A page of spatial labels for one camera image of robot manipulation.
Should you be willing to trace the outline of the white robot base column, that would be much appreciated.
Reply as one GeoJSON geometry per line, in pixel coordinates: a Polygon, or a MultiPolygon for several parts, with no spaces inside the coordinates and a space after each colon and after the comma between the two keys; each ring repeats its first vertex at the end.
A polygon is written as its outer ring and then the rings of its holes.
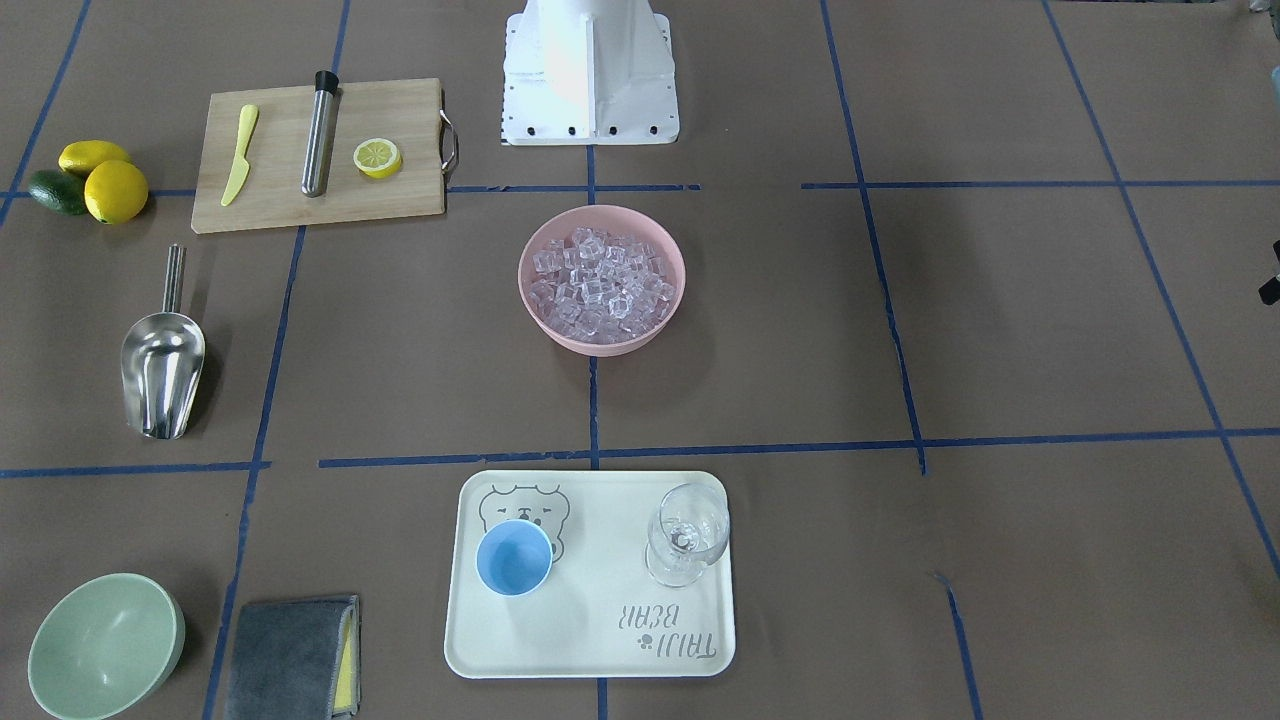
{"type": "Polygon", "coordinates": [[[506,20],[500,141],[640,146],[681,135],[669,19],[648,1],[529,1],[506,20]]]}

